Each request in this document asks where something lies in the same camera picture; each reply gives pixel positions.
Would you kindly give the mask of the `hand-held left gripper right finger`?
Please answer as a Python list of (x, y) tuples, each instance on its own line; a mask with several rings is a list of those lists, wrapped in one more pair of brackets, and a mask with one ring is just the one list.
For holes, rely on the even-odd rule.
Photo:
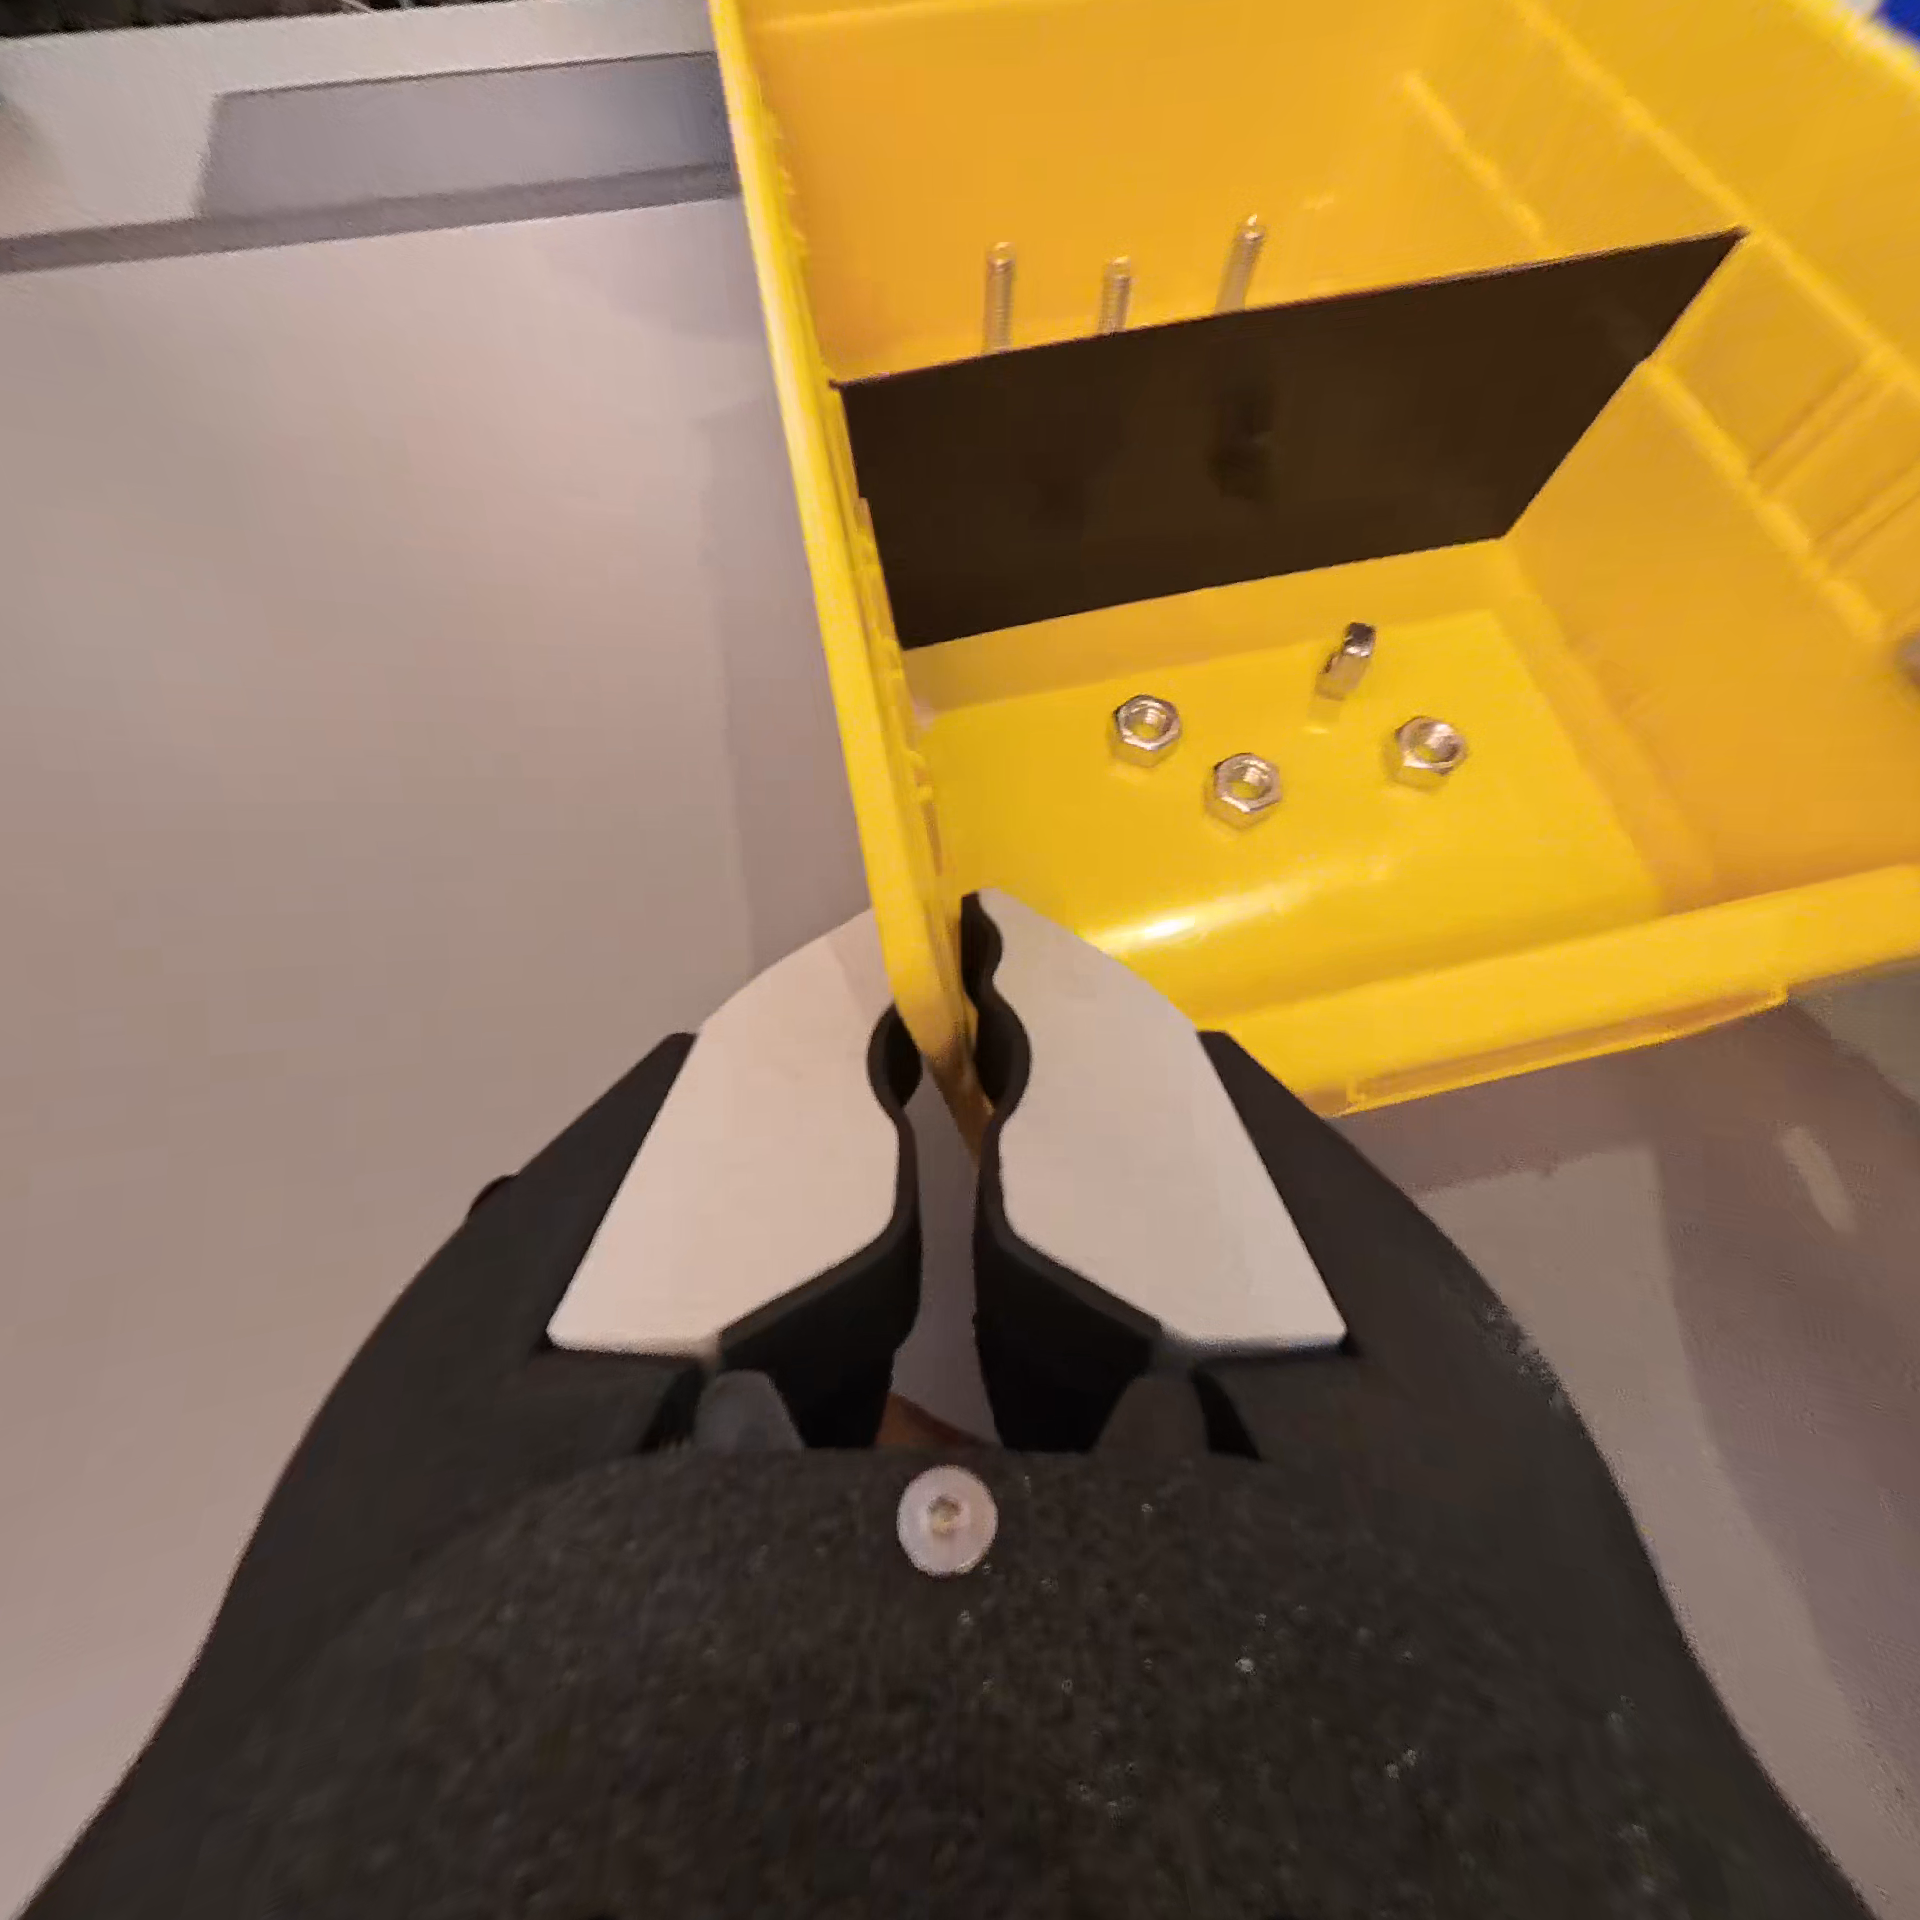
[(998, 1438), (1092, 1447), (1139, 1380), (1340, 1349), (1200, 1025), (998, 885), (964, 899), (962, 947), (987, 1095), (971, 1327)]

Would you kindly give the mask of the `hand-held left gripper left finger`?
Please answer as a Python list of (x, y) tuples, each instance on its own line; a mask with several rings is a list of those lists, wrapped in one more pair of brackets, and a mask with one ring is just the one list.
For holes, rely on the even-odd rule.
[(920, 1318), (916, 1084), (864, 910), (694, 1034), (545, 1342), (761, 1373), (812, 1447), (868, 1447)]

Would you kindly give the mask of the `yellow plastic bin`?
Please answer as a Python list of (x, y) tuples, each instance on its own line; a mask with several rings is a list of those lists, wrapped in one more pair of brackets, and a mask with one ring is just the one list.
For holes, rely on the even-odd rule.
[[(709, 2), (878, 950), (974, 1109), (1007, 890), (1320, 1110), (1916, 965), (1916, 15), (1885, 2)], [(841, 387), (1742, 240), (1498, 540), (901, 646)], [(1375, 629), (1343, 702), (1316, 674)], [(1153, 693), (1185, 739), (1111, 754)], [(1383, 770), (1409, 717), (1468, 758)], [(1233, 829), (1217, 758), (1285, 798)]]

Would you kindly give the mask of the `grey desk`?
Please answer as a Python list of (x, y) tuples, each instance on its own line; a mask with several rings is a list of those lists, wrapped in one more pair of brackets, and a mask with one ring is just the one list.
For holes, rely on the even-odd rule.
[[(866, 902), (731, 199), (2, 277), (2, 1917), (468, 1203)], [(1916, 986), (1351, 1114), (1916, 1917)]]
[(2, 237), (197, 214), (228, 93), (709, 53), (703, 2), (448, 2), (6, 35)]

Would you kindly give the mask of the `black bin divider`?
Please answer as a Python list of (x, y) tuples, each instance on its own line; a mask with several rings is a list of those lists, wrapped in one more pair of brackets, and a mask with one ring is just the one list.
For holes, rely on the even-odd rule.
[(901, 646), (1504, 536), (1721, 230), (841, 387)]

